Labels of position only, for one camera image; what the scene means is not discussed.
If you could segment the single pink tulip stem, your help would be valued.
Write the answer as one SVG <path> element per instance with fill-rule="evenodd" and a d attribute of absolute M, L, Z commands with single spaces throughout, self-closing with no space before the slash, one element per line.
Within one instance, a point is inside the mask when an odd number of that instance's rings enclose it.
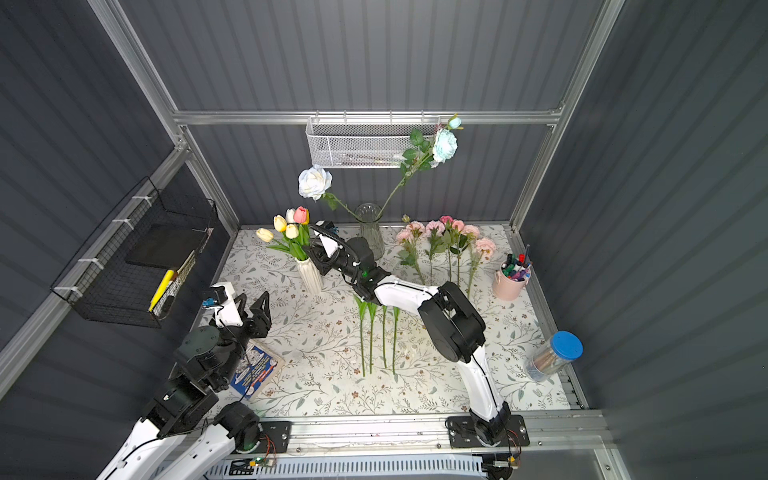
<path fill-rule="evenodd" d="M 388 367 L 388 361 L 387 361 L 387 313 L 388 313 L 388 307 L 382 306 L 381 307 L 381 339 L 382 339 L 382 360 L 383 360 L 383 366 L 384 368 Z"/>

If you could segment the pink peony stem with bud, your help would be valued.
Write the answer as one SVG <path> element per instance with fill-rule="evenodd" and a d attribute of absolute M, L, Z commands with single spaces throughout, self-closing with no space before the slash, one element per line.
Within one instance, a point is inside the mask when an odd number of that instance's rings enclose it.
<path fill-rule="evenodd" d="M 422 284 L 425 278 L 419 264 L 418 242 L 425 233 L 425 226 L 416 220 L 412 220 L 407 214 L 402 216 L 404 227 L 396 235 L 396 243 L 400 247 L 397 256 L 403 266 L 413 268 Z"/>

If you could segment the pink carnation stem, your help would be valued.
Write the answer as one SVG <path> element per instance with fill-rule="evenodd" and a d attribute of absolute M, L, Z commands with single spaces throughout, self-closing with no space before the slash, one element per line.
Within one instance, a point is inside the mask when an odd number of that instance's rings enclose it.
<path fill-rule="evenodd" d="M 432 220 L 425 227 L 428 247 L 425 250 L 429 261 L 430 279 L 434 279 L 433 264 L 437 253 L 444 250 L 445 224 L 440 220 Z"/>

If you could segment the hot pink rose stem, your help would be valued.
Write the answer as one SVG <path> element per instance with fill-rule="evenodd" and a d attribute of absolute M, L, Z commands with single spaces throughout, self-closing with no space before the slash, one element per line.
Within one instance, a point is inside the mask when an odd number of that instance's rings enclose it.
<path fill-rule="evenodd" d="M 457 228 L 456 220 L 449 215 L 441 216 L 439 221 L 443 226 L 441 247 L 446 254 L 448 280 L 451 281 L 453 249 L 459 241 L 460 230 Z"/>

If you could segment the large pink rose stem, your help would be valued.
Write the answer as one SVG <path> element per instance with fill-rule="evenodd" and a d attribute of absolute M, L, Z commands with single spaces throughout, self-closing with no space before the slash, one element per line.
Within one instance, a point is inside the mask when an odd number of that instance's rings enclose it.
<path fill-rule="evenodd" d="M 479 239 L 480 230 L 474 225 L 467 225 L 464 221 L 453 219 L 447 228 L 450 236 L 449 250 L 455 258 L 455 283 L 461 285 L 462 263 L 465 252 Z"/>

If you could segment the pale pink rose stem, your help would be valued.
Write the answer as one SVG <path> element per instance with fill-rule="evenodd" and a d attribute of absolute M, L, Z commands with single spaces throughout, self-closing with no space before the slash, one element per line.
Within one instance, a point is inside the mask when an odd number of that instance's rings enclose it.
<path fill-rule="evenodd" d="M 489 260 L 497 249 L 494 241 L 488 237 L 474 239 L 470 246 L 470 267 L 467 280 L 466 295 L 471 296 L 472 286 L 480 265 Z"/>

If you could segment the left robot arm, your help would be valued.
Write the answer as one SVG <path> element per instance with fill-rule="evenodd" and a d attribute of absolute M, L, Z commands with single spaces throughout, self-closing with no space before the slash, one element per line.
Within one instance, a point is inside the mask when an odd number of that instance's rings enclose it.
<path fill-rule="evenodd" d="M 272 326 L 270 296 L 253 303 L 229 282 L 212 285 L 208 324 L 190 331 L 176 349 L 177 374 L 143 409 L 128 438 L 100 473 L 102 479 L 200 479 L 233 452 L 275 451 L 259 416 L 243 400 L 208 413 L 226 390 L 253 339 Z"/>

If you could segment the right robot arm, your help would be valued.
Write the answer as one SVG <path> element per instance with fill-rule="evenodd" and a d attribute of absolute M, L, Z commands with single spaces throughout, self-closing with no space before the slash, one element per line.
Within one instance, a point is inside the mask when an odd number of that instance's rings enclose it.
<path fill-rule="evenodd" d="M 366 239 L 348 241 L 330 222 L 310 226 L 315 237 L 305 248 L 321 275 L 341 274 L 359 301 L 417 315 L 445 359 L 456 364 L 469 398 L 469 415 L 481 444 L 495 446 L 507 435 L 511 409 L 499 393 L 485 350 L 486 324 L 453 282 L 427 286 L 403 280 L 378 266 Z"/>

